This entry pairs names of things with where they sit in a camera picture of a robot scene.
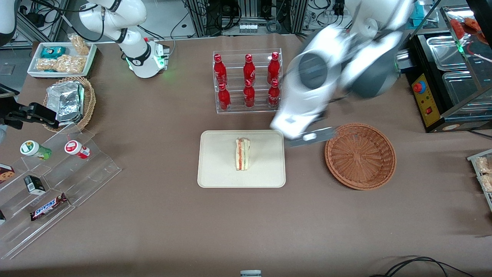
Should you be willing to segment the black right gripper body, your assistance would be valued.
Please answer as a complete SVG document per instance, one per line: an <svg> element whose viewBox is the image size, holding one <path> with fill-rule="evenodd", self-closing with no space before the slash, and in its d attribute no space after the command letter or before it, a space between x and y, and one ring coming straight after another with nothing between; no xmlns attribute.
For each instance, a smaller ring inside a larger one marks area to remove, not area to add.
<svg viewBox="0 0 492 277"><path fill-rule="evenodd" d="M24 122L50 126L50 109L37 102L21 105L15 99L19 91L0 86L0 124L21 130Z"/></svg>

